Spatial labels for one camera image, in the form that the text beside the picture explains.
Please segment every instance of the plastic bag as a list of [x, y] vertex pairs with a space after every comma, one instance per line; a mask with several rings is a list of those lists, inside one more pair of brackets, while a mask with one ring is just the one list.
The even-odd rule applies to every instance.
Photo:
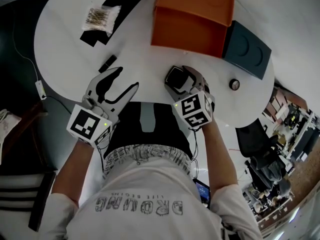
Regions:
[[105, 31], [110, 37], [113, 30], [116, 18], [119, 15], [121, 6], [90, 6], [82, 26], [84, 31], [101, 30]]

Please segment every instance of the white t-shirt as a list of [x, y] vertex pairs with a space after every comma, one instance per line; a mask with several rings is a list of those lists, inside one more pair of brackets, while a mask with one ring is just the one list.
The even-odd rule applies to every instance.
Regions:
[[238, 185], [216, 191], [209, 210], [185, 170], [168, 157], [151, 156], [117, 161], [79, 209], [67, 196], [51, 194], [39, 239], [212, 240], [222, 239], [222, 223], [240, 239], [262, 239]]

